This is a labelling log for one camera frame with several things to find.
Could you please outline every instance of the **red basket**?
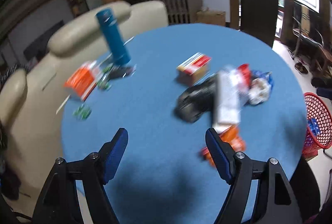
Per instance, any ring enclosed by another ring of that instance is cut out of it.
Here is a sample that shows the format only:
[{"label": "red basket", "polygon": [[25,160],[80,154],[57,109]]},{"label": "red basket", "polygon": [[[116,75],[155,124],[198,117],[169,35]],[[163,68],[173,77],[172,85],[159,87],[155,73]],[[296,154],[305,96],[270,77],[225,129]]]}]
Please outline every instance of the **red basket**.
[{"label": "red basket", "polygon": [[305,93],[304,101],[307,106],[307,120],[315,118],[320,130],[320,135],[315,137],[307,126],[303,153],[308,154],[317,149],[328,149],[332,141],[332,117],[323,101],[313,93]]}]

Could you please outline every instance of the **blue gripper pad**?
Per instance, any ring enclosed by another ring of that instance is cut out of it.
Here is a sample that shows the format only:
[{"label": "blue gripper pad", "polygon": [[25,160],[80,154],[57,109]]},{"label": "blue gripper pad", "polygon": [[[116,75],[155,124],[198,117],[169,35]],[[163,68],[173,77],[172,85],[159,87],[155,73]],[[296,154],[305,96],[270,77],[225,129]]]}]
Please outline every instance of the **blue gripper pad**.
[{"label": "blue gripper pad", "polygon": [[223,142],[213,128],[205,133],[205,143],[215,163],[221,179],[231,185],[235,178],[235,151],[229,143]]},{"label": "blue gripper pad", "polygon": [[102,157],[104,162],[104,176],[102,181],[104,185],[107,184],[109,180],[114,178],[127,144],[128,132],[126,129],[120,128],[113,137],[112,141],[104,144],[107,150],[103,150],[104,146],[100,149],[100,154],[104,155],[104,157]]}]

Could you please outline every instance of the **orange plastic package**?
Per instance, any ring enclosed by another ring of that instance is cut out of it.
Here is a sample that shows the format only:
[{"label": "orange plastic package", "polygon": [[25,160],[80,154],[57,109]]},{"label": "orange plastic package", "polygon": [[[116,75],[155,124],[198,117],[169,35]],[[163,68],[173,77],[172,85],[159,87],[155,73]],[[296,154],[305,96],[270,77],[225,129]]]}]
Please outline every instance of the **orange plastic package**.
[{"label": "orange plastic package", "polygon": [[[246,144],[244,140],[239,136],[239,129],[237,126],[233,125],[229,129],[225,130],[219,134],[220,139],[223,142],[229,143],[235,152],[245,151]],[[203,157],[209,161],[210,165],[215,167],[215,163],[211,157],[211,154],[207,147],[203,148],[201,151]]]},{"label": "orange plastic package", "polygon": [[96,61],[88,61],[81,65],[65,82],[64,87],[68,88],[70,95],[85,101],[97,81],[101,78],[102,72]]}]

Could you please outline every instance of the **round table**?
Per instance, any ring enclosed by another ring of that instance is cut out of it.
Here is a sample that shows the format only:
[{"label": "round table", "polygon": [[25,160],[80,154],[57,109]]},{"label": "round table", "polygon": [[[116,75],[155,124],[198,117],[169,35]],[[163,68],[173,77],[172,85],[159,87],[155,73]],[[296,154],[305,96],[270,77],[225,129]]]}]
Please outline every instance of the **round table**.
[{"label": "round table", "polygon": [[[105,186],[121,224],[209,224],[223,205],[229,185],[199,157],[210,114],[193,124],[173,114],[177,97],[186,89],[175,80],[176,67],[197,52],[212,57],[210,73],[244,63],[272,72],[270,99],[243,107],[240,135],[251,159],[274,157],[291,178],[305,139],[306,107],[290,68],[268,45],[230,28],[184,24],[139,34],[127,48],[131,63],[137,64],[135,74],[113,81],[109,91],[96,88],[85,101],[92,109],[85,121],[73,117],[81,102],[69,99],[62,120],[67,162],[99,151],[120,127],[127,129],[127,149]],[[84,193],[82,184],[77,185]],[[257,181],[252,181],[243,220],[251,217],[256,190]]]}]

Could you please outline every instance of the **black cable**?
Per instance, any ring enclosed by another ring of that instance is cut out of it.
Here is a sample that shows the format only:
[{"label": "black cable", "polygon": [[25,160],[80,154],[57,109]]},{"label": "black cable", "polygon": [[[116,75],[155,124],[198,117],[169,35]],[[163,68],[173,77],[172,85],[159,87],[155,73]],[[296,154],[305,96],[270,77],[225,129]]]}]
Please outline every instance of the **black cable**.
[{"label": "black cable", "polygon": [[323,149],[323,153],[324,153],[324,155],[326,155],[329,159],[332,159],[332,156],[330,156],[329,154],[326,154],[326,153],[325,153],[325,149]]},{"label": "black cable", "polygon": [[32,221],[32,218],[29,217],[29,216],[26,216],[26,215],[21,214],[21,213],[19,213],[19,212],[13,212],[13,213],[15,214],[16,217],[21,217],[21,218],[24,218],[24,219],[27,219],[27,220]]}]

